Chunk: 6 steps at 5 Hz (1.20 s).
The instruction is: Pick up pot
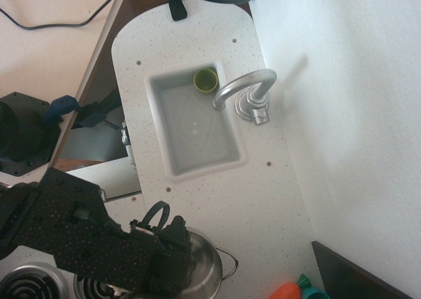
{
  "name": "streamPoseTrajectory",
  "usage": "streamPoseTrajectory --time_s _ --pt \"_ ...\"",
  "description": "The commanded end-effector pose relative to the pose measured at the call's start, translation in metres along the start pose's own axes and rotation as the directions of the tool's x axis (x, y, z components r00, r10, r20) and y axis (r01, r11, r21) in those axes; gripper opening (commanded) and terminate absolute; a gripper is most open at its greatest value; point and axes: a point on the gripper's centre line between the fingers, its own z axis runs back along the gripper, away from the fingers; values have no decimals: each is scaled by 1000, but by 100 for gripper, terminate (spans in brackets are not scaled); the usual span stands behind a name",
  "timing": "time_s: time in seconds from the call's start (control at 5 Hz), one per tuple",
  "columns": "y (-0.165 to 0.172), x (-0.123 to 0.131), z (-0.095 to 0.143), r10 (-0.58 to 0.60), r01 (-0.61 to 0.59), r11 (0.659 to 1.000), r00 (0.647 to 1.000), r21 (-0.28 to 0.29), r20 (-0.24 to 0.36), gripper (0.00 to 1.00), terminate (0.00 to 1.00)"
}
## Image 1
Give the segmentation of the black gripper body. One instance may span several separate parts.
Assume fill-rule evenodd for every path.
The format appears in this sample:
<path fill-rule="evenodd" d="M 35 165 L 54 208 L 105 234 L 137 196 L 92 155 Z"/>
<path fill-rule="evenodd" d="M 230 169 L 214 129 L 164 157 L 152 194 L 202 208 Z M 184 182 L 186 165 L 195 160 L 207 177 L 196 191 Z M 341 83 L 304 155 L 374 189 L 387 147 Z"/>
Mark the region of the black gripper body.
<path fill-rule="evenodd" d="M 193 276 L 193 255 L 190 233 L 182 216 L 175 216 L 169 225 L 151 226 L 151 217 L 130 223 L 130 232 L 139 238 L 150 238 L 147 249 L 147 269 L 142 274 L 138 294 L 180 294 L 190 284 Z"/>

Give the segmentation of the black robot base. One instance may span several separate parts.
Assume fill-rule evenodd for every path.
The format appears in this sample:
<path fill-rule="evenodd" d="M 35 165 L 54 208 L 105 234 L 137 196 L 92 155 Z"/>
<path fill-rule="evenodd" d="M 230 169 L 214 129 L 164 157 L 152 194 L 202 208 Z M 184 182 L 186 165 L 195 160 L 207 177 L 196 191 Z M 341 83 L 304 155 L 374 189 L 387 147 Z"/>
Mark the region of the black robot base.
<path fill-rule="evenodd" d="M 44 124 L 49 103 L 13 92 L 1 97 L 1 172 L 20 177 L 47 164 L 61 134 Z"/>

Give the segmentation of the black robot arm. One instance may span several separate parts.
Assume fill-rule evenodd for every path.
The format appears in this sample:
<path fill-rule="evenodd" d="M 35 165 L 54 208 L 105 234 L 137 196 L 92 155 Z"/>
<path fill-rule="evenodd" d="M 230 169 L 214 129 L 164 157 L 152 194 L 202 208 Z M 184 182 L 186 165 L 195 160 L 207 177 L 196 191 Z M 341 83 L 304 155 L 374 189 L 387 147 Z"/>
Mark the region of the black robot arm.
<path fill-rule="evenodd" d="M 137 294 L 175 298 L 195 270 L 184 219 L 155 203 L 123 231 L 107 213 L 99 186 L 47 170 L 38 183 L 1 188 L 1 256 L 27 246 L 58 268 Z"/>

